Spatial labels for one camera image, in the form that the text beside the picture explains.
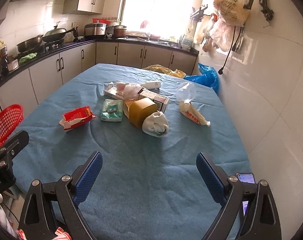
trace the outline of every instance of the smartphone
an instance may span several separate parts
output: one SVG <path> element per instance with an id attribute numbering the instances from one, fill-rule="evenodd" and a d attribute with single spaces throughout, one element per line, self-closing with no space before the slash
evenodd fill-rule
<path id="1" fill-rule="evenodd" d="M 248 183 L 254 183 L 254 184 L 256 183 L 253 173 L 237 173 L 236 176 L 242 182 L 248 182 Z M 247 205 L 248 205 L 248 201 L 243 201 L 242 207 L 240 208 L 241 221 L 245 216 Z"/>

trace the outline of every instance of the frying pan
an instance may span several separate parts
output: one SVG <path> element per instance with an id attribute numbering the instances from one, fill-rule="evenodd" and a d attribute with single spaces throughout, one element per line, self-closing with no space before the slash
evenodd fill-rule
<path id="1" fill-rule="evenodd" d="M 17 45 L 17 49 L 20 53 L 22 52 L 25 52 L 29 49 L 33 49 L 35 47 L 38 47 L 42 42 L 43 42 L 43 39 L 42 39 L 42 34 L 41 35 L 38 35 L 34 38 L 31 38 L 31 39 L 28 39 L 26 41 L 23 41 L 21 43 L 19 43 Z"/>
<path id="2" fill-rule="evenodd" d="M 50 34 L 50 35 L 47 35 L 47 33 L 46 33 L 45 36 L 43 37 L 43 41 L 44 41 L 44 42 L 59 41 L 59 40 L 63 39 L 67 33 L 71 33 L 71 32 L 73 32 L 75 29 L 76 29 L 76 27 L 70 29 L 69 31 L 60 32 L 60 33 L 54 33 L 54 34 Z"/>

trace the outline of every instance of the blue plastic bag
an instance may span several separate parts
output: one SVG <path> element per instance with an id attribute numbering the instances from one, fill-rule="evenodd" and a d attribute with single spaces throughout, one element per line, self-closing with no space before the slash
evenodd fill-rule
<path id="1" fill-rule="evenodd" d="M 209 67 L 201 63 L 198 63 L 198 69 L 202 75 L 196 75 L 196 76 L 186 75 L 184 76 L 184 79 L 212 88 L 217 94 L 219 90 L 219 79 L 216 70 L 213 67 Z"/>

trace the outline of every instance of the window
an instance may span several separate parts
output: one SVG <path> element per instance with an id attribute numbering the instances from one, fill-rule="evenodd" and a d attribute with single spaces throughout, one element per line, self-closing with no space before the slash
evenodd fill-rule
<path id="1" fill-rule="evenodd" d="M 178 38 L 189 23 L 192 0 L 124 0 L 122 24 L 130 31 Z M 141 29 L 144 21 L 149 24 Z"/>

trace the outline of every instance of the phone screen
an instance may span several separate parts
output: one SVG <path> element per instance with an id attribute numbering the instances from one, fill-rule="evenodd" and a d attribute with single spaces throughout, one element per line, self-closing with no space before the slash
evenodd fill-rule
<path id="1" fill-rule="evenodd" d="M 255 183 L 255 179 L 253 174 L 248 173 L 248 174 L 238 174 L 237 175 L 238 179 L 242 182 L 248 182 L 248 183 Z M 245 216 L 245 212 L 247 209 L 248 201 L 243 201 L 243 213 Z"/>

